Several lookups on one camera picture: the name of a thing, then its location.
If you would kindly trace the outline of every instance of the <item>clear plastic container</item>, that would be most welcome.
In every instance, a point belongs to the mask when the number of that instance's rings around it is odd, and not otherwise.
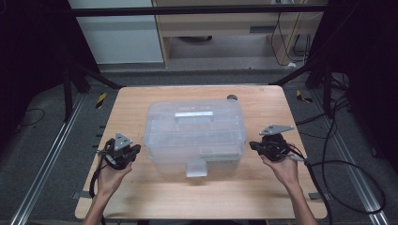
[[[149,157],[163,173],[186,172],[194,177],[206,176],[211,164],[233,168],[246,142],[240,104],[232,99],[153,103],[144,141]]]

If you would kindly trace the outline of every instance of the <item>wall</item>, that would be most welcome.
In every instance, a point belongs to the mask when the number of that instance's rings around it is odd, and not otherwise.
[[[152,7],[150,0],[69,0],[72,8]],[[101,65],[162,63],[154,16],[78,18],[88,45]]]

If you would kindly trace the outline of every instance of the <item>forearm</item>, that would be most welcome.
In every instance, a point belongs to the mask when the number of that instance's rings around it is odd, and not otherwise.
[[[106,204],[108,203],[111,196],[96,195],[94,196],[90,209],[85,216],[84,225],[97,225],[100,224],[103,211],[105,210]]]
[[[310,207],[308,206],[304,198],[302,189],[299,186],[299,184],[286,187],[286,189],[292,201],[293,210],[298,225],[318,224],[318,222],[314,217],[313,212],[311,211]]]

